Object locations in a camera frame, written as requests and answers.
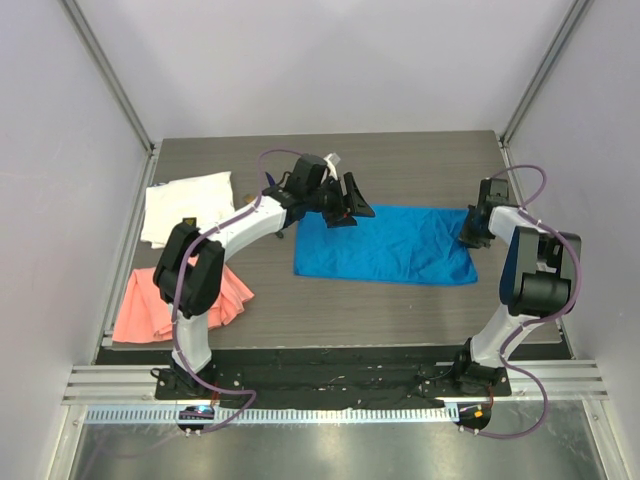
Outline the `blue cloth napkin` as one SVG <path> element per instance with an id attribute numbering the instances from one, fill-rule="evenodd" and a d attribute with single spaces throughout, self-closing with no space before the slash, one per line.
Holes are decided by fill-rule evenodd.
<path id="1" fill-rule="evenodd" d="M 297 225 L 293 271 L 298 276 L 365 282 L 465 286 L 478 281 L 458 240 L 467 211 L 376 205 L 373 218 L 329 228 L 319 213 Z"/>

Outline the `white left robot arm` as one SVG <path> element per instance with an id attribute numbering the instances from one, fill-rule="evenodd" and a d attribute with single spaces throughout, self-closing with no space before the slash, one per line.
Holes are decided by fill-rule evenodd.
<path id="1" fill-rule="evenodd" d="M 267 184 L 248 205 L 205 227 L 174 226 L 153 274 L 160 298 L 170 309 L 172 369 L 179 388 L 200 399 L 219 388 L 213 383 L 208 312 L 222 291 L 223 271 L 235 254 L 318 213 L 329 228 L 354 227 L 373 208 L 352 173 L 340 174 L 335 153 L 300 154 L 280 181 Z"/>

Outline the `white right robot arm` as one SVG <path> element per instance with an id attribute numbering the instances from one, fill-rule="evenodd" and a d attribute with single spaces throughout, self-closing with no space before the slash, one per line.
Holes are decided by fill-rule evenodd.
<path id="1" fill-rule="evenodd" d="M 528 335 L 574 306 L 579 290 L 581 238 L 559 233 L 510 202 L 508 182 L 481 181 L 477 203 L 468 207 L 459 235 L 470 248 L 501 239 L 508 247 L 499 282 L 499 306 L 486 326 L 454 357 L 449 377 L 465 395 L 507 380 L 506 362 Z"/>

